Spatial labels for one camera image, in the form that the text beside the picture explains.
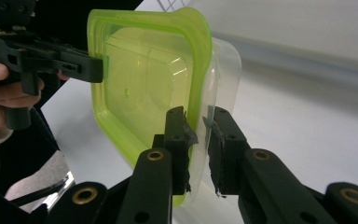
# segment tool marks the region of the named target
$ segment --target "white surface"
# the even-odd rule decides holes
[[[277,26],[288,25],[280,24],[279,21],[288,18],[282,14],[289,13],[289,9],[293,10],[288,14],[292,16],[301,11],[308,15],[308,7],[313,12],[320,9],[321,13],[330,16],[333,14],[326,10],[335,11],[336,16],[340,13],[354,13],[347,12],[353,6],[349,1],[343,2],[342,6],[333,0],[324,4],[320,1],[301,4],[288,0],[274,3],[264,1],[264,7],[255,7],[259,1],[243,2],[248,7],[252,6],[252,9],[243,10],[248,10],[246,16],[249,18],[246,21],[254,21],[253,30],[257,24],[261,24],[258,21],[266,17]],[[262,14],[267,3],[275,9],[271,8]],[[223,6],[220,7],[216,4],[216,1],[210,2],[216,11],[231,10],[232,15],[239,15],[237,10],[240,9],[227,8],[227,1],[222,2]],[[333,4],[338,9],[321,7],[325,4]],[[314,17],[306,18],[301,20],[305,23],[307,20],[316,20]],[[212,29],[218,20],[230,24],[227,18],[216,17],[211,23]],[[235,34],[239,34],[241,26],[235,25],[238,21],[232,22],[233,28],[227,29],[235,29]],[[313,25],[316,30],[321,28],[317,23]],[[321,29],[325,29],[325,25],[321,24]],[[258,27],[258,34],[265,35],[264,38],[286,41],[280,36],[282,33],[273,34],[273,31],[265,30],[272,25]],[[348,46],[340,43],[325,49],[323,46],[326,43],[322,39],[312,40],[312,46],[307,44],[309,41],[302,45],[287,40],[287,44],[293,44],[294,48],[301,47],[305,51],[309,49],[307,52],[310,54],[319,49],[333,49],[331,52],[334,52],[332,55],[335,58],[352,58],[354,61],[351,62],[355,62],[358,61],[358,49],[353,48],[358,43],[358,27],[352,29],[345,31],[345,34],[352,36],[345,37],[351,42]],[[253,45],[254,42],[247,41],[247,37],[239,38],[232,33],[220,35],[220,38],[225,36],[232,41],[241,54],[243,73],[233,116],[250,145],[276,153],[303,184],[320,192],[324,192],[327,184],[335,181],[358,184],[358,71],[334,66],[334,60],[326,61],[328,57],[315,62],[309,60],[307,54],[300,54],[305,55],[304,58],[297,57],[297,54],[287,54],[287,51],[270,49],[269,45]],[[110,187],[131,174],[130,167],[94,121],[90,84],[71,79],[43,110],[77,183],[91,180]],[[225,200],[217,198],[207,174],[208,169],[196,201],[190,207],[173,209],[175,223],[241,223],[236,197]]]
[[[358,67],[356,0],[193,0],[216,36]]]

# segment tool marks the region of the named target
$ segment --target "black mechanical part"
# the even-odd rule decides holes
[[[107,189],[95,182],[84,182],[68,189],[49,212],[45,224],[97,223]]]
[[[35,0],[0,0],[0,25],[27,25],[34,12]]]
[[[68,76],[87,82],[102,82],[102,60],[91,58],[86,52],[37,40],[29,33],[0,35],[0,63],[9,69],[9,78],[0,82],[4,85],[21,81],[23,92],[38,95],[38,73],[56,75],[58,70]],[[12,130],[27,128],[31,124],[27,108],[6,110],[7,127]]]
[[[248,150],[243,172],[252,191],[244,190],[240,200],[246,201],[246,194],[252,192],[259,201],[267,223],[336,223],[272,152]]]
[[[250,150],[246,137],[228,111],[216,107],[208,147],[209,167],[216,194],[238,195],[241,189],[244,153]]]
[[[358,224],[357,185],[345,182],[329,185],[323,204],[338,223]]]
[[[171,153],[164,148],[148,149],[139,156],[116,223],[171,221]]]
[[[191,191],[189,184],[190,173],[188,172],[188,133],[186,129],[186,117],[184,108],[178,106],[170,109],[166,115],[164,148],[171,152],[174,160],[172,161],[172,185],[173,195],[183,195]]]

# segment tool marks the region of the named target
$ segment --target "clear plastic container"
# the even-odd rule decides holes
[[[164,133],[166,112],[183,106],[199,143],[190,150],[191,194],[197,194],[213,122],[219,68],[208,24],[193,8],[175,12],[93,10],[89,54],[103,59],[103,83],[92,84],[98,125],[127,162]]]

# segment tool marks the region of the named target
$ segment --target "black sleeve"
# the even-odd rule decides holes
[[[134,10],[143,0],[39,0],[29,29],[56,37],[78,49],[87,49],[87,20],[91,10]]]

